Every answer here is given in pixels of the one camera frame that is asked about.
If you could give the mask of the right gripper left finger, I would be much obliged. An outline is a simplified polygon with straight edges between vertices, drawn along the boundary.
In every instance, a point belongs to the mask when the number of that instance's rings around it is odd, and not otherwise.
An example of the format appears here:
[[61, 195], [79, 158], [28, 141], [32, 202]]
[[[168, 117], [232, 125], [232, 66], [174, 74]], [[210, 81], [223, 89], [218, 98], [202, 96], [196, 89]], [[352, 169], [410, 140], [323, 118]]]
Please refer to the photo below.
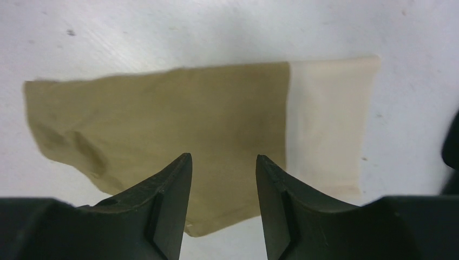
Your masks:
[[1, 259], [179, 259], [192, 180], [184, 153], [94, 206], [1, 199]]

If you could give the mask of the olive and cream underwear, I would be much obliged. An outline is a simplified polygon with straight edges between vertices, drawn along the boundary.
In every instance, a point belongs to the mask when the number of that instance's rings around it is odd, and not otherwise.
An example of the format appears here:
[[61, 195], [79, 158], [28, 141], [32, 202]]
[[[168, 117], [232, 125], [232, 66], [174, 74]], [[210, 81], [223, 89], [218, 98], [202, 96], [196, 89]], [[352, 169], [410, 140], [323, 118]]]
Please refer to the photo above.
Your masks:
[[178, 68], [23, 85], [42, 154], [115, 195], [193, 157], [185, 232], [201, 237], [260, 214], [255, 161], [341, 200], [360, 195], [378, 56]]

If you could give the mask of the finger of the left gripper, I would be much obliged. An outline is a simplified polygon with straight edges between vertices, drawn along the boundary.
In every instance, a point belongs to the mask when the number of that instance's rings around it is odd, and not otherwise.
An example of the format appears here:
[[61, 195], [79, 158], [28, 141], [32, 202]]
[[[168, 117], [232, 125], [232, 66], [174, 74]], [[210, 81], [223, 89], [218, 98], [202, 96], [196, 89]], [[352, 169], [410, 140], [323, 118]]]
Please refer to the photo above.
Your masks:
[[443, 186], [442, 195], [458, 195], [458, 112], [456, 113], [445, 137], [441, 157], [453, 171]]

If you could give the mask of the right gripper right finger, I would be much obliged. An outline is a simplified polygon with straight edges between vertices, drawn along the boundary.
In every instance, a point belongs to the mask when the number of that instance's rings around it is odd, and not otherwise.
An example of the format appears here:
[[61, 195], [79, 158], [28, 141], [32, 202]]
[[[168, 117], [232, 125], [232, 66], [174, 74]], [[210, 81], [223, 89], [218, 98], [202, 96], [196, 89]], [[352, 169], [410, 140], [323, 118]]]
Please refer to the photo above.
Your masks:
[[256, 181], [268, 259], [458, 259], [458, 196], [332, 198], [265, 155]]

